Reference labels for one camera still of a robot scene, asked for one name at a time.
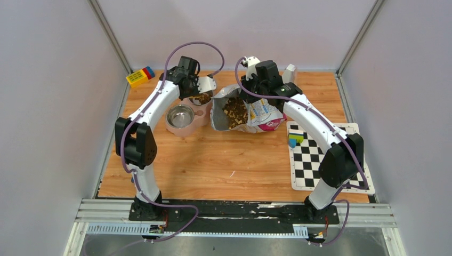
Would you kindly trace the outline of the pet food bag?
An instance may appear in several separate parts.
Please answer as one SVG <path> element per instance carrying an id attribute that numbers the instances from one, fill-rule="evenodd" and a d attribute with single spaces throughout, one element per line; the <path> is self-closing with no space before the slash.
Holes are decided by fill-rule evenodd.
<path id="1" fill-rule="evenodd" d="M 239 85 L 222 88 L 212 97 L 211 125 L 216 131 L 261 133 L 276 130 L 287 120 L 285 114 L 270 105 L 267 99 L 246 103 Z"/>

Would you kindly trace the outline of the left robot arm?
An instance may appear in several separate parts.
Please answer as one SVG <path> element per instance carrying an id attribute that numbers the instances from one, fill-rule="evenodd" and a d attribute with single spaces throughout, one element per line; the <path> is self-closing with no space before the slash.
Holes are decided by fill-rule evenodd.
<path id="1" fill-rule="evenodd" d="M 115 121 L 116 154 L 135 185 L 133 210 L 150 220 L 158 220 L 165 208 L 154 175 L 157 144 L 153 130 L 173 101 L 202 92 L 199 72 L 197 60 L 182 56 L 176 66 L 162 72 L 156 88 L 135 112 Z"/>

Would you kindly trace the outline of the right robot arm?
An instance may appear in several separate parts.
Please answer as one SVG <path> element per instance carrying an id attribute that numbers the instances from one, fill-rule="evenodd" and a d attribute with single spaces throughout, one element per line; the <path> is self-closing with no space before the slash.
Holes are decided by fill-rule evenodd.
<path id="1" fill-rule="evenodd" d="M 358 133 L 348 134 L 314 107 L 296 82 L 296 67 L 289 65 L 280 73 L 272 60 L 242 57 L 236 66 L 246 74 L 236 76 L 244 99 L 253 103 L 266 99 L 287 117 L 293 119 L 310 135 L 324 153 L 319 166 L 320 181 L 305 200 L 304 215 L 310 222 L 319 222 L 350 179 L 360 173 L 364 179 L 364 140 Z"/>

